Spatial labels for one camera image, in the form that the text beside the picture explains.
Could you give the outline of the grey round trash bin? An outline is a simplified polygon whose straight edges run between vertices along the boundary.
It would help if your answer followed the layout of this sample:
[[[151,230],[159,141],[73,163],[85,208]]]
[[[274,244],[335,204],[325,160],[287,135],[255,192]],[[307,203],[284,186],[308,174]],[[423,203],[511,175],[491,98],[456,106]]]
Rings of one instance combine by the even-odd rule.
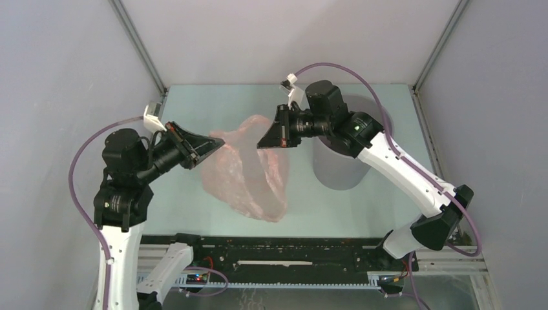
[[[380,124],[384,123],[373,99],[357,94],[344,94],[342,97],[350,111],[365,112]],[[348,156],[324,136],[313,138],[312,147],[313,172],[316,178],[330,189],[350,190],[357,186],[370,170],[369,165]]]

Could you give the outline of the aluminium frame post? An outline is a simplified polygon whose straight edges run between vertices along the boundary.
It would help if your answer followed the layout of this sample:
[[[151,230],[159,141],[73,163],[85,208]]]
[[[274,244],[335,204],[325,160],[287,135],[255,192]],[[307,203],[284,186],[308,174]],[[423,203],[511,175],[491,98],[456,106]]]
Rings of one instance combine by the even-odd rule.
[[[444,48],[449,42],[453,32],[457,28],[461,18],[466,12],[467,8],[471,4],[471,0],[459,0],[455,8],[453,9],[448,21],[446,22],[439,38],[434,45],[429,57],[427,58],[426,63],[421,69],[415,83],[413,84],[413,89],[415,92],[419,92],[422,86],[425,84],[425,81],[429,77],[432,69],[434,68],[437,60],[442,54]]]
[[[129,41],[131,42],[138,57],[143,63],[148,75],[152,79],[158,93],[160,94],[160,96],[165,96],[167,93],[167,87],[162,81],[159,71],[156,68],[143,40],[141,39],[138,33],[138,29],[133,23],[124,2],[121,0],[108,0],[108,2],[112,6],[114,14],[119,19],[121,27],[127,34]]]

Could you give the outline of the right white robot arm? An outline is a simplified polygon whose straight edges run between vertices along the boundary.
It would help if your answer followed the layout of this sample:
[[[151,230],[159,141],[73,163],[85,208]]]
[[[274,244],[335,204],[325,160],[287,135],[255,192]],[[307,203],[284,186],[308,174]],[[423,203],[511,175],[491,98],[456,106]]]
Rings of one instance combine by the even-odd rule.
[[[442,250],[465,215],[472,189],[456,187],[426,170],[396,145],[387,127],[365,112],[348,110],[340,88],[331,81],[316,81],[301,89],[296,80],[290,75],[281,82],[288,101],[277,106],[257,148],[294,148],[303,138],[325,137],[409,196],[421,216],[384,237],[375,254],[382,269],[394,269],[404,256],[423,247]]]

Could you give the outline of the pink plastic trash bag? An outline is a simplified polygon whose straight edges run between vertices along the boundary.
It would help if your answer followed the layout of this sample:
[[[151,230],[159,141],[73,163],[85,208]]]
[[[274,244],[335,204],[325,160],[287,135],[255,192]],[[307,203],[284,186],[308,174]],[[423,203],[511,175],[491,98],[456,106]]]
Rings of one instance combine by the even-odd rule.
[[[277,149],[257,149],[271,120],[252,115],[238,128],[214,130],[224,145],[200,164],[202,187],[239,214],[265,222],[279,222],[286,214],[288,156]]]

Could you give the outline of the right aluminium frame post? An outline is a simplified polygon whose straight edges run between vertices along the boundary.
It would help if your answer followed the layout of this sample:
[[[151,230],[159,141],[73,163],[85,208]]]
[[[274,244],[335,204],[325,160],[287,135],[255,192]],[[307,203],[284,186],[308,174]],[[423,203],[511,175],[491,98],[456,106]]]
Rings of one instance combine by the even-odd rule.
[[[446,22],[439,38],[434,45],[429,57],[427,58],[426,63],[421,69],[415,83],[413,84],[413,89],[415,92],[419,92],[422,86],[425,84],[425,81],[429,77],[432,69],[434,68],[437,60],[442,54],[444,48],[449,42],[453,32],[457,28],[461,18],[466,12],[467,8],[471,4],[471,0],[459,0],[455,8],[453,9],[448,21]]]

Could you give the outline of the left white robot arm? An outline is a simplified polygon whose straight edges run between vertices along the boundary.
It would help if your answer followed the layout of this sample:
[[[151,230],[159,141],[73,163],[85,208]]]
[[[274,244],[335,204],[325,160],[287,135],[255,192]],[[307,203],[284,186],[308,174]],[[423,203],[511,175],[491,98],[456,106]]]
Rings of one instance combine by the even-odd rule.
[[[224,145],[224,140],[184,130],[168,122],[153,144],[136,130],[124,128],[105,139],[106,164],[94,197],[94,219],[106,244],[100,280],[104,309],[162,309],[168,292],[187,267],[203,264],[204,251],[188,242],[174,242],[141,283],[137,282],[138,254],[153,198],[150,184],[177,165],[191,170]]]

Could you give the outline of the small circuit board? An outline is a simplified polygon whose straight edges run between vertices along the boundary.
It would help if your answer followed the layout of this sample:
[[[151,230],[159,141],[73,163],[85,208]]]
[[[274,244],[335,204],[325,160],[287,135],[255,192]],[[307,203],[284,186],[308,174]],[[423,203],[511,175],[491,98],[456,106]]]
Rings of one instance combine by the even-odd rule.
[[[187,285],[205,285],[208,283],[206,274],[189,274],[185,280]]]

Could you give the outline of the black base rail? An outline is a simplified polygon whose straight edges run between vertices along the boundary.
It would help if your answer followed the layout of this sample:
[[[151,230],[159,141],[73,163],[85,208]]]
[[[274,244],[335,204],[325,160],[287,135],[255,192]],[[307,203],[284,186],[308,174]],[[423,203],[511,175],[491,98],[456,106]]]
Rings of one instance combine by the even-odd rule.
[[[375,274],[387,279],[417,271],[414,255],[397,259],[382,253],[380,238],[267,238],[234,236],[144,236],[145,266],[173,243],[194,249],[193,266],[209,267],[229,282],[267,284],[368,284]]]

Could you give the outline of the left aluminium frame post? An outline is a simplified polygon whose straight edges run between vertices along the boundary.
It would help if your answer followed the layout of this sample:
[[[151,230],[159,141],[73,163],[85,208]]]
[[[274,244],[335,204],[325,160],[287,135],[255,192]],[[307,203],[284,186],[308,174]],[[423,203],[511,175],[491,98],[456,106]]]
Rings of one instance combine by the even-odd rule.
[[[143,63],[148,75],[152,79],[158,93],[160,94],[160,96],[165,96],[167,93],[167,87],[162,81],[159,71],[156,68],[143,40],[141,39],[138,33],[138,29],[133,23],[124,2],[121,0],[108,0],[108,2],[112,6],[114,14],[119,19],[121,27],[127,34],[129,41],[131,42],[138,57]]]

